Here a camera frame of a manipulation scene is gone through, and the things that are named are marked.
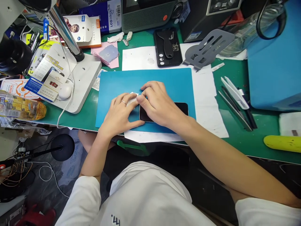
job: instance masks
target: white cloth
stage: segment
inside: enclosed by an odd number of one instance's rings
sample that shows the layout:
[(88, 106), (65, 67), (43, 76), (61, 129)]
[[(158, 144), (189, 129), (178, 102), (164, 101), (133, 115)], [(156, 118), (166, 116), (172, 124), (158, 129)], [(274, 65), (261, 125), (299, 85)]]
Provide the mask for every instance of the white cloth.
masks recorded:
[[(94, 177), (77, 179), (56, 225), (214, 225), (193, 206), (185, 186), (165, 170), (146, 162), (129, 165), (112, 182), (100, 210), (100, 186)], [(301, 209), (257, 198), (235, 206), (239, 225), (299, 225)]]

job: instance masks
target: gray speaker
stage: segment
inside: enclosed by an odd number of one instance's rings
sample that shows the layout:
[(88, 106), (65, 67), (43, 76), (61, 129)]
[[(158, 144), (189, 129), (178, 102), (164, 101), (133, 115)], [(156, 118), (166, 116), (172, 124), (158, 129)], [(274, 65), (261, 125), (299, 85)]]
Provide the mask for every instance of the gray speaker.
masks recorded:
[(138, 32), (165, 25), (174, 15), (180, 15), (182, 1), (173, 0), (148, 8), (140, 9), (138, 2), (130, 5), (129, 0), (123, 0), (122, 4), (122, 31)]

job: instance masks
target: pink paper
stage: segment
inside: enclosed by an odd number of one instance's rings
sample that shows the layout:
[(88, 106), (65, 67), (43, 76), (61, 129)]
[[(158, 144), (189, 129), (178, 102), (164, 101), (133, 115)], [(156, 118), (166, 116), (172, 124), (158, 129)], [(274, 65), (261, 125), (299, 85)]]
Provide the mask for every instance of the pink paper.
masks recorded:
[[(115, 46), (116, 48), (118, 48), (118, 47), (117, 47), (117, 42), (113, 42), (113, 43), (103, 42), (103, 43), (101, 43), (101, 47), (91, 48), (91, 54), (92, 54), (93, 56), (96, 56), (96, 57), (99, 57), (99, 58), (100, 58), (100, 56), (98, 55), (98, 53), (99, 53), (100, 51), (104, 50), (105, 47), (107, 47), (107, 46), (109, 46), (109, 45), (113, 45), (113, 46)], [(115, 58), (114, 60), (112, 60), (110, 63), (104, 61), (103, 59), (101, 59), (101, 61), (102, 61), (105, 65), (107, 65), (109, 68), (116, 68), (116, 67), (119, 67), (119, 60), (118, 60), (118, 57)]]

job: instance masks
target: knob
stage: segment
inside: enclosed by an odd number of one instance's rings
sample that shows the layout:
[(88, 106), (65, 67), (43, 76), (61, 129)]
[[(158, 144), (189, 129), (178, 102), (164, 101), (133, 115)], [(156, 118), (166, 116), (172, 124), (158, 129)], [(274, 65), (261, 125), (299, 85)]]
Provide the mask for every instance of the knob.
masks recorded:
[(220, 2), (218, 2), (218, 3), (215, 4), (214, 8), (219, 8), (219, 7), (221, 7), (221, 5), (222, 4)]

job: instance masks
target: plastic bag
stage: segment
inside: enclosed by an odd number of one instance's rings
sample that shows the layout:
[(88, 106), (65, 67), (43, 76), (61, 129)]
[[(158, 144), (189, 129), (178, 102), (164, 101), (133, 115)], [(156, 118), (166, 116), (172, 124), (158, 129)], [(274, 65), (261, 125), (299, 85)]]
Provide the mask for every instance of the plastic bag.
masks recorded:
[(44, 128), (36, 127), (37, 123), (33, 125), (26, 125), (21, 124), (17, 122), (13, 122), (14, 118), (7, 118), (7, 117), (0, 117), (0, 124), (1, 127), (10, 128), (10, 129), (34, 129), (36, 132), (38, 132), (41, 135), (48, 135), (51, 133), (51, 131), (48, 131)]

